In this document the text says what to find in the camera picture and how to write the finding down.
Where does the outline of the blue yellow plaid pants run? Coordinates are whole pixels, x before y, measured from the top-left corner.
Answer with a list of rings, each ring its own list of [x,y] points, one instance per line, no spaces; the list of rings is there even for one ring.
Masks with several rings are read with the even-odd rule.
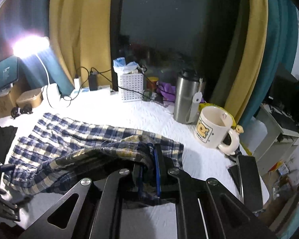
[[[68,192],[80,179],[107,175],[115,164],[143,168],[141,205],[159,203],[155,186],[154,146],[182,167],[183,144],[139,129],[93,125],[45,113],[30,135],[18,139],[8,160],[15,166],[4,184],[27,195]]]

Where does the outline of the cream cartoon mug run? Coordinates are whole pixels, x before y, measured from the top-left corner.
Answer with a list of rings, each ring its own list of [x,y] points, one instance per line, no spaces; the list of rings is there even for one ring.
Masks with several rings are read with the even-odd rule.
[[[226,110],[207,105],[200,112],[194,134],[205,147],[234,155],[240,144],[239,135],[244,132],[242,126],[234,124],[234,119]]]

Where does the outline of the black garment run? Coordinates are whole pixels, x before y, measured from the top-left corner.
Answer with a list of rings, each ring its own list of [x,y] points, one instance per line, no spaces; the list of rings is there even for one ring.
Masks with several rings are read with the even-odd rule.
[[[13,126],[8,126],[8,127],[0,126],[0,162],[2,164],[5,162],[6,155],[10,150],[17,129],[18,129],[17,127],[13,127]]]

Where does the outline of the black phone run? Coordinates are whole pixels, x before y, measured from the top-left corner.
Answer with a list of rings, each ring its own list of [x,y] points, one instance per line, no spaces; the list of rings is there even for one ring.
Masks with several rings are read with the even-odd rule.
[[[235,165],[229,167],[240,194],[241,202],[253,213],[263,209],[263,195],[256,160],[252,156],[237,155]]]

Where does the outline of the stainless steel tumbler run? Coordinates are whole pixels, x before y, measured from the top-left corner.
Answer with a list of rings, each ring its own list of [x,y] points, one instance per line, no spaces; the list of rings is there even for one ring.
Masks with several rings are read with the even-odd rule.
[[[178,73],[173,118],[183,124],[194,123],[203,99],[205,82],[191,69]]]

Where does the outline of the white power strip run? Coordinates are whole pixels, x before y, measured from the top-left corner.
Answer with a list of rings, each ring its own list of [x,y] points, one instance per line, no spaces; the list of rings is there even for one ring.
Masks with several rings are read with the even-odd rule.
[[[89,87],[81,88],[79,90],[73,90],[70,97],[74,99],[76,96],[109,96],[111,94],[110,85],[99,86],[97,90],[91,91]]]

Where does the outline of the white lattice basket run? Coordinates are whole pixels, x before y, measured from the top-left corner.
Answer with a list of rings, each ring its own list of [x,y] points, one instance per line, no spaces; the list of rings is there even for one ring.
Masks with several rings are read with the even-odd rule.
[[[142,100],[144,77],[141,73],[123,74],[118,77],[119,96],[123,102]]]

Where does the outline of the cardboard box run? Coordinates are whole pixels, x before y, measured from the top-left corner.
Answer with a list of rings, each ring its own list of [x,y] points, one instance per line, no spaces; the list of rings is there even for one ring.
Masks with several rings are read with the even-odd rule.
[[[26,79],[17,81],[10,91],[4,95],[0,96],[0,118],[4,118],[11,115],[11,110],[17,104],[16,101],[19,96],[29,89],[29,84]]]

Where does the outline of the black power adapter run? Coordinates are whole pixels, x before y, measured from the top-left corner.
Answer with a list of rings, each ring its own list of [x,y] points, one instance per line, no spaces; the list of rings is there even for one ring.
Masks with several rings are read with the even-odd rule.
[[[89,74],[89,89],[90,89],[90,91],[98,90],[98,74],[97,74],[97,72],[91,71]]]

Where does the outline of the beige plastic container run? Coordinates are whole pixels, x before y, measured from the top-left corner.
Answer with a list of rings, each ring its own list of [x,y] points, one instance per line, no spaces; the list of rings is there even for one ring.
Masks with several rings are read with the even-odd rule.
[[[34,90],[26,91],[22,93],[16,100],[16,104],[23,108],[27,104],[30,104],[32,108],[40,106],[42,103],[42,91],[41,88],[36,88]]]

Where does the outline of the blue plastic bag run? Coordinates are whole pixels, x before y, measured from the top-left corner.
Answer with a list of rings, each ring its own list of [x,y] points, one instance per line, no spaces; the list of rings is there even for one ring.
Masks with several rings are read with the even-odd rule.
[[[138,69],[138,67],[139,64],[137,64],[136,62],[130,62],[127,64],[124,57],[113,60],[113,69],[118,75],[129,74]]]

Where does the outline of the white charger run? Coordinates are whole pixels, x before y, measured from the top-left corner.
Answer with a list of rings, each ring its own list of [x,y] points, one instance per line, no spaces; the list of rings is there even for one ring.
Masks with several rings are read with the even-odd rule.
[[[81,87],[81,77],[76,75],[75,78],[74,78],[74,88],[76,90],[79,90],[80,87]]]

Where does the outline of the white desk lamp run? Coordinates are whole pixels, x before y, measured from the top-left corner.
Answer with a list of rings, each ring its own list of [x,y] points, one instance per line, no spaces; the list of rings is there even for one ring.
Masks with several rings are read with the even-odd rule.
[[[49,38],[40,35],[25,35],[12,46],[13,54],[21,59],[32,75],[32,82],[44,88],[44,99],[51,108],[60,104],[61,94],[53,68],[55,60]]]

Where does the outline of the teal curtain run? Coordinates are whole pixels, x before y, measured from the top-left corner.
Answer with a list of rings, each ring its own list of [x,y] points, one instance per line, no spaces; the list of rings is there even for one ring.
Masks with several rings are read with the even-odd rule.
[[[239,124],[246,128],[265,99],[279,66],[292,71],[298,45],[297,9],[292,0],[268,0],[269,14],[263,60]]]

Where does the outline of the yellow curtain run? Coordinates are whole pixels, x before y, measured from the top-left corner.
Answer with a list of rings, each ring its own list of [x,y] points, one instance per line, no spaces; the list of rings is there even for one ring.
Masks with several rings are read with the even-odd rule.
[[[110,83],[110,9],[111,0],[50,0],[50,44],[70,83],[94,69],[100,85]]]

